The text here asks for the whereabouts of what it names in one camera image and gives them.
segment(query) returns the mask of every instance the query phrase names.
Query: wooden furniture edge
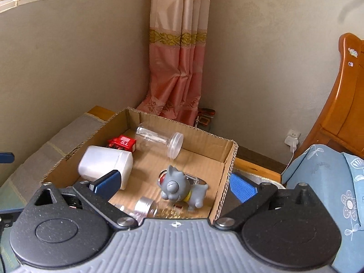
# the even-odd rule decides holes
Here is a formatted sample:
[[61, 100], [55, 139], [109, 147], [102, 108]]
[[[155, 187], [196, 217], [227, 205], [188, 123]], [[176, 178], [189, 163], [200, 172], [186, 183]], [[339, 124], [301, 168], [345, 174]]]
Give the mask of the wooden furniture edge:
[[[356, 44], [351, 43], [348, 45], [347, 40], [356, 41]], [[363, 153], [337, 136], [351, 110], [356, 90], [357, 69], [360, 66], [360, 58], [354, 58], [351, 54], [347, 53], [348, 46], [358, 50], [360, 55], [364, 48], [364, 41], [351, 33], [345, 33], [340, 36], [339, 52], [341, 60], [338, 76], [319, 117], [302, 145], [294, 153], [294, 159], [313, 144], [325, 144], [337, 151], [339, 147], [345, 148], [354, 155], [363, 156]], [[354, 62], [354, 68], [348, 67], [345, 64], [348, 61]]]
[[276, 182], [281, 182], [281, 175], [272, 170], [266, 169], [254, 163], [245, 161], [243, 159], [235, 158], [234, 168], [251, 173], [260, 175], [263, 178], [271, 179]]
[[87, 113], [94, 115], [95, 117], [107, 121], [109, 120], [115, 112], [105, 109], [101, 106], [94, 106], [91, 110], [89, 110]]

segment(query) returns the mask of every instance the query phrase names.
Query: wooden table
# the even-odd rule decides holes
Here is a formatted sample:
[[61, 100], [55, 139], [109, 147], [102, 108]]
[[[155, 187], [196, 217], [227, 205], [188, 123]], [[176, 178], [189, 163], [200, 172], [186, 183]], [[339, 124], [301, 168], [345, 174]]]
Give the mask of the wooden table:
[[[110, 119], [110, 117], [115, 114], [115, 112], [105, 109], [101, 106], [93, 107], [91, 110], [88, 111], [88, 113], [104, 121]], [[281, 182], [281, 175], [279, 173], [239, 158], [235, 158], [234, 168], [252, 174], [260, 175], [261, 177], [272, 179], [279, 183]]]

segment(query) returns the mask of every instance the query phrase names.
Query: wooden headboard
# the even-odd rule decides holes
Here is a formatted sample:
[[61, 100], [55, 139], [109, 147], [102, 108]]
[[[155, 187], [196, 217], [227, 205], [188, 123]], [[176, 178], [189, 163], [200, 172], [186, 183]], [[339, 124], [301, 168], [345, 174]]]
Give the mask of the wooden headboard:
[[294, 157], [313, 144], [364, 158], [364, 41], [346, 33], [339, 39], [341, 64], [316, 123]]

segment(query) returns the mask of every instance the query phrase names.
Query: silver jar lid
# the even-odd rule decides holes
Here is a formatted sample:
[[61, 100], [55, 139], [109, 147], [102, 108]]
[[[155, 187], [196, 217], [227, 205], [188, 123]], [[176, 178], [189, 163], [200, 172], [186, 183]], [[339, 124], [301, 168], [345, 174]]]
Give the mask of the silver jar lid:
[[157, 213], [157, 203], [153, 199], [143, 196], [135, 204], [134, 211], [143, 217], [152, 218]]

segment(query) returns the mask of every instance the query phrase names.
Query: blue gripper pad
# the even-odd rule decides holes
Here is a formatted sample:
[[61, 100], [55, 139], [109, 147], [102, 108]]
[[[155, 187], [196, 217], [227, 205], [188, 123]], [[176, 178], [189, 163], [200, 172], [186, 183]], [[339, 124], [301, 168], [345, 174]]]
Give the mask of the blue gripper pad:
[[14, 154], [11, 152], [0, 152], [0, 163], [13, 163]]
[[92, 182], [89, 186], [91, 191], [107, 201], [116, 194], [120, 187], [121, 174], [117, 170], [110, 171], [108, 174]]
[[241, 203], [252, 198], [258, 192], [256, 187], [248, 184], [235, 173], [230, 176], [230, 190]]

